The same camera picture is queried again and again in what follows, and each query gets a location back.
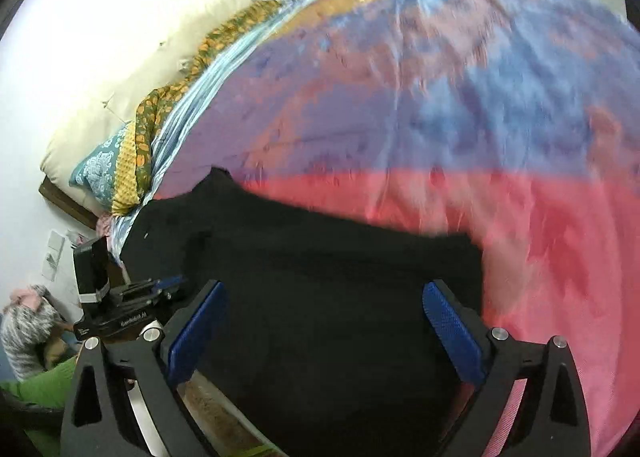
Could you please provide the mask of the teal floral pillow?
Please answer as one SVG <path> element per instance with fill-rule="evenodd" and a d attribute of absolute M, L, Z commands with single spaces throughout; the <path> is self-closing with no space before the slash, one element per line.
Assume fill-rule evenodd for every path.
<path fill-rule="evenodd" d="M 117 158 L 128 126 L 125 122 L 112 136 L 99 143 L 70 173 L 68 184 L 87 190 L 104 209 L 110 209 L 113 203 Z"/>

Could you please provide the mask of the white wall switch plate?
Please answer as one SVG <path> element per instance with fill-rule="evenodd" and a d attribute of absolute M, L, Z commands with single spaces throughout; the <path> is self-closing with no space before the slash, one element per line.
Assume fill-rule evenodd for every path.
<path fill-rule="evenodd" d="M 65 237 L 58 232 L 51 231 L 47 241 L 46 253 L 44 254 L 41 276 L 46 281 L 54 281 L 58 272 L 58 263 L 64 249 Z"/>

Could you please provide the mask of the striped light blue sheet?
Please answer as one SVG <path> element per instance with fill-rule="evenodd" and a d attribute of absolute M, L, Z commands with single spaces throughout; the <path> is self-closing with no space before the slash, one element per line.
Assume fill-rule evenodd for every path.
<path fill-rule="evenodd" d="M 117 263 L 122 263 L 122 249 L 134 220 L 154 197 L 171 162 L 186 140 L 189 132 L 203 115 L 204 110 L 219 92 L 224 81 L 250 57 L 258 46 L 280 32 L 302 9 L 314 0 L 285 0 L 279 12 L 265 23 L 257 25 L 232 46 L 224 49 L 205 70 L 203 76 L 186 92 L 182 100 L 169 114 L 162 130 L 152 142 L 152 183 L 140 204 L 124 216 L 113 216 L 111 221 L 110 249 Z"/>

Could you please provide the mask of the cream padded headboard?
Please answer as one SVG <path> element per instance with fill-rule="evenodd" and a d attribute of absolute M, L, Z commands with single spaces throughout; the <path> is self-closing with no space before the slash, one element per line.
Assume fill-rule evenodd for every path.
<path fill-rule="evenodd" d="M 176 81 L 206 34 L 250 5 L 250 0 L 208 0 L 172 23 L 156 50 L 95 98 L 52 136 L 40 169 L 67 197 L 97 216 L 105 209 L 85 188 L 70 185 L 72 171 L 126 122 L 152 90 Z"/>

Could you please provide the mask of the grey patterned cloth pile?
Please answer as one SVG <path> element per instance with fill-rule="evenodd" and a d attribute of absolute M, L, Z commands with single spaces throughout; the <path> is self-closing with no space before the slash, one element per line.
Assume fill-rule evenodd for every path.
<path fill-rule="evenodd" d="M 41 285 L 16 289 L 2 312 L 1 343 L 18 381 L 43 372 L 37 347 L 46 344 L 63 321 L 48 297 Z"/>

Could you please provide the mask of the multicolour floral bedspread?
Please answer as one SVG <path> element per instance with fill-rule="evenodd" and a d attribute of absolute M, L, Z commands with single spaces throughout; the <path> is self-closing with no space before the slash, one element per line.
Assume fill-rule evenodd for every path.
<path fill-rule="evenodd" d="M 149 203 L 213 169 L 286 206 L 468 236 L 470 309 L 567 341 L 589 456 L 636 445 L 639 34 L 603 4 L 314 0 L 224 81 Z"/>

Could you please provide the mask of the yellow orange floral blanket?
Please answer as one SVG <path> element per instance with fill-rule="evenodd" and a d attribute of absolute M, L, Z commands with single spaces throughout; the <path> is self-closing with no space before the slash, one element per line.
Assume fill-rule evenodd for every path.
<path fill-rule="evenodd" d="M 211 29 L 195 54 L 186 62 L 186 72 L 166 86 L 152 90 L 138 105 L 134 121 L 126 125 L 124 142 L 115 165 L 111 214 L 124 216 L 137 207 L 152 183 L 152 142 L 169 114 L 216 57 L 257 25 L 274 17 L 282 8 L 277 0 L 258 0 Z"/>

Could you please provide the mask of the black pants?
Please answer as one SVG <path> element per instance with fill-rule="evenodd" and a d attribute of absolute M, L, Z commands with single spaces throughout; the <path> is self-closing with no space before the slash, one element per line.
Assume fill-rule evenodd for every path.
<path fill-rule="evenodd" d="M 198 369 L 290 456 L 427 456 L 458 395 L 422 290 L 482 305 L 464 234 L 414 236 L 286 206 L 213 169 L 147 204 L 122 248 L 134 279 L 218 279 L 224 317 Z"/>

